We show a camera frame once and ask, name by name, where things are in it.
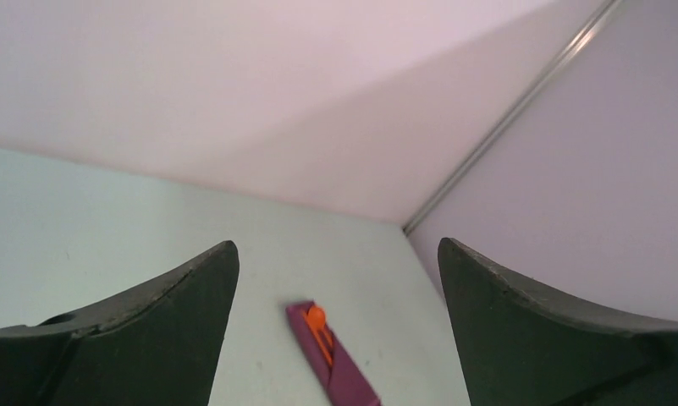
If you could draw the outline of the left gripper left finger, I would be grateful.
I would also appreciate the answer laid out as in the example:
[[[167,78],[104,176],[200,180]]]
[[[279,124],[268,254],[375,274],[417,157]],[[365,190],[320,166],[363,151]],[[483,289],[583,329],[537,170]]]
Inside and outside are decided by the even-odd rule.
[[[0,328],[0,405],[205,405],[240,274],[224,241],[36,326]]]

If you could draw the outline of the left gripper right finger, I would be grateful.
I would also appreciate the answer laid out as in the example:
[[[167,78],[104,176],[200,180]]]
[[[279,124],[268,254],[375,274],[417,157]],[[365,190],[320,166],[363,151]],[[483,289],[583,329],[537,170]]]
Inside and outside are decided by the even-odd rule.
[[[678,405],[678,321],[580,299],[460,241],[438,247],[474,405]]]

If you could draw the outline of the small orange object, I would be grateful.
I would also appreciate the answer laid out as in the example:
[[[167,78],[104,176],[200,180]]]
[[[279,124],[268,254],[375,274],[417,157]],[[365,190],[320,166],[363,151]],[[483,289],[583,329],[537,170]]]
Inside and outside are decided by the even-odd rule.
[[[326,364],[328,367],[332,367],[334,347],[333,334],[328,329],[325,311],[320,306],[313,304],[305,312],[304,319]]]

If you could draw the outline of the maroon satin cloth napkin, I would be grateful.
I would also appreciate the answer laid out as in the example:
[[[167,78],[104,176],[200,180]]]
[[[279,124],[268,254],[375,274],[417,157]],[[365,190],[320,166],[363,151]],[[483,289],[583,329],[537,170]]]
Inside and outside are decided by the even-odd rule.
[[[382,404],[380,397],[336,337],[327,320],[328,329],[333,334],[334,345],[333,366],[328,367],[305,323],[304,314],[311,305],[318,304],[312,300],[289,304],[285,307],[285,313],[296,341],[330,404],[333,406],[380,406]]]

